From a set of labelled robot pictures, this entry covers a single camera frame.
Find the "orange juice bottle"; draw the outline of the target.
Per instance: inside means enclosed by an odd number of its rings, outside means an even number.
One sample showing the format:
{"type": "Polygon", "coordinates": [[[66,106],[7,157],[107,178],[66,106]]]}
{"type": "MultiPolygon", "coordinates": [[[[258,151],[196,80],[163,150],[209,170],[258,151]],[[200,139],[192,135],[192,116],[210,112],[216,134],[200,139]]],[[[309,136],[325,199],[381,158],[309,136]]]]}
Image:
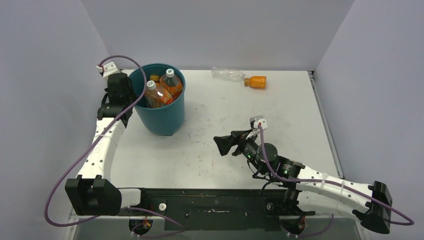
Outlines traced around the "orange juice bottle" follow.
{"type": "Polygon", "coordinates": [[[251,76],[244,79],[244,85],[253,89],[265,89],[267,87],[266,76],[251,76]]]}
{"type": "Polygon", "coordinates": [[[155,82],[155,84],[156,84],[157,86],[160,86],[160,85],[161,85],[161,84],[160,84],[160,76],[159,76],[159,75],[151,74],[151,75],[149,76],[149,80],[150,80],[150,81],[154,81],[154,82],[155,82]]]}

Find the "clear crushed bottle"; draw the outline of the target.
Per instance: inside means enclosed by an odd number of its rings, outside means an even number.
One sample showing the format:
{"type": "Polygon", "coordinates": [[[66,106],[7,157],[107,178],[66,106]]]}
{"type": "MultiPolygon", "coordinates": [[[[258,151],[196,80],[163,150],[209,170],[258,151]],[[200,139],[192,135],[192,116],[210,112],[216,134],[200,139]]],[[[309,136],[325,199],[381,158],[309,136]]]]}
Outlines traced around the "clear crushed bottle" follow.
{"type": "Polygon", "coordinates": [[[211,75],[213,78],[230,82],[243,82],[246,77],[240,70],[216,66],[212,68],[211,75]]]}

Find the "large orange tea bottle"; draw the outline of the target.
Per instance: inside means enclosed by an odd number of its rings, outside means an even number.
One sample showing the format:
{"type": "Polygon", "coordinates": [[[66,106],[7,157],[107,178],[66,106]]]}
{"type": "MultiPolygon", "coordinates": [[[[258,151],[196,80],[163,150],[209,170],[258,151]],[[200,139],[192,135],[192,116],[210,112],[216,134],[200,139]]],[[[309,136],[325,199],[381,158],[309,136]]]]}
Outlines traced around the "large orange tea bottle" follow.
{"type": "Polygon", "coordinates": [[[159,78],[160,85],[166,89],[176,100],[182,93],[184,86],[181,79],[175,74],[172,68],[168,68],[165,74],[159,78]]]}

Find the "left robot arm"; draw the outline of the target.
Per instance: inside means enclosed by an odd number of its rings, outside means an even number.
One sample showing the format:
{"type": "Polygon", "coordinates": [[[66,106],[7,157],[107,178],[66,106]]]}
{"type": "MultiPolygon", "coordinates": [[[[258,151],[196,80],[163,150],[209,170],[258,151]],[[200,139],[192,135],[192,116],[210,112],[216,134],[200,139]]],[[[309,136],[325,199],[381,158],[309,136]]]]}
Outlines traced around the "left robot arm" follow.
{"type": "Polygon", "coordinates": [[[149,201],[141,196],[141,190],[118,189],[110,180],[116,149],[137,96],[131,79],[123,72],[109,75],[106,82],[97,111],[94,146],[83,157],[84,163],[76,177],[67,179],[65,191],[79,216],[116,216],[127,207],[141,216],[149,210],[149,201]]]}

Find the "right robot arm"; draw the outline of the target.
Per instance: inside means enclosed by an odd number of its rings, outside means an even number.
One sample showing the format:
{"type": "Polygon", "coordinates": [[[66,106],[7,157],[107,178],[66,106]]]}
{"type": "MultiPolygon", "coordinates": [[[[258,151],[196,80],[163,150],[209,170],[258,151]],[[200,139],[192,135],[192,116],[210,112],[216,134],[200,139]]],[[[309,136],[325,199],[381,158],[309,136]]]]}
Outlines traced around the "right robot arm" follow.
{"type": "Polygon", "coordinates": [[[213,138],[221,156],[236,147],[232,156],[243,155],[256,172],[286,188],[283,209],[289,214],[327,212],[359,222],[379,234],[390,233],[393,199],[387,185],[356,183],[319,172],[300,162],[278,155],[271,143],[256,143],[251,131],[232,131],[213,138]]]}

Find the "teal plastic bin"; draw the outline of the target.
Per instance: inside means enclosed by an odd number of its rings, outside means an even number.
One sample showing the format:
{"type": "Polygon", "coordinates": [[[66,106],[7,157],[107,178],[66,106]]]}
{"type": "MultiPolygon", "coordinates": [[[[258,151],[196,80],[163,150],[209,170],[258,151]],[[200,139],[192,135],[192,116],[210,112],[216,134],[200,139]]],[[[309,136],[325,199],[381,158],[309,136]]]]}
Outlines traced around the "teal plastic bin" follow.
{"type": "Polygon", "coordinates": [[[175,75],[181,80],[182,93],[171,104],[159,108],[151,108],[147,99],[142,97],[134,107],[142,123],[150,132],[158,136],[172,136],[183,125],[185,119],[185,77],[179,69],[165,63],[143,65],[142,69],[148,79],[151,75],[163,76],[167,69],[173,69],[175,75]]]}

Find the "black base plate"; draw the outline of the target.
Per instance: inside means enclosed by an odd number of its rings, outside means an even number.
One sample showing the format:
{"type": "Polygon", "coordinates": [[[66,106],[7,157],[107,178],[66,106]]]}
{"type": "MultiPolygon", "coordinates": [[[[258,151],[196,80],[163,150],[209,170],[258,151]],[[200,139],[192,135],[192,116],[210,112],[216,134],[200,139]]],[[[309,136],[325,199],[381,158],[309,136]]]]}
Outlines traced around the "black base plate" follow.
{"type": "Polygon", "coordinates": [[[138,208],[169,217],[186,231],[279,231],[278,219],[313,216],[301,210],[291,190],[141,188],[138,208]]]}

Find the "aluminium frame rail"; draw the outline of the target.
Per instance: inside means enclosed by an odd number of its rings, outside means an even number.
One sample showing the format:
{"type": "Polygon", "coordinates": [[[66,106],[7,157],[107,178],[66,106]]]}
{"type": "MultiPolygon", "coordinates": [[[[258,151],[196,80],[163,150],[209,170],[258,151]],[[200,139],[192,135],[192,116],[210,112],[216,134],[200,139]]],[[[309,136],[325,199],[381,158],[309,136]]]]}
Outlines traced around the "aluminium frame rail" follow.
{"type": "Polygon", "coordinates": [[[341,178],[341,179],[344,179],[345,175],[344,175],[344,172],[343,172],[343,169],[342,169],[342,166],[341,166],[339,155],[338,155],[338,152],[337,152],[337,149],[336,149],[336,146],[335,146],[335,143],[334,143],[334,139],[333,139],[333,136],[332,136],[332,133],[331,133],[331,129],[329,127],[328,120],[327,120],[327,117],[325,115],[325,111],[324,111],[324,108],[323,108],[323,105],[322,105],[322,102],[321,102],[321,98],[319,96],[318,89],[317,89],[317,86],[316,86],[314,71],[310,70],[310,71],[307,72],[307,74],[309,76],[309,80],[310,80],[310,83],[311,83],[311,86],[312,86],[312,90],[313,90],[313,93],[315,95],[315,99],[316,99],[317,106],[318,106],[318,109],[319,109],[319,112],[320,112],[320,116],[321,116],[321,119],[322,119],[322,122],[323,122],[323,125],[324,125],[324,129],[325,129],[325,132],[326,132],[327,140],[328,140],[328,143],[329,143],[330,151],[332,153],[333,161],[335,163],[335,167],[336,167],[338,177],[341,178]]]}

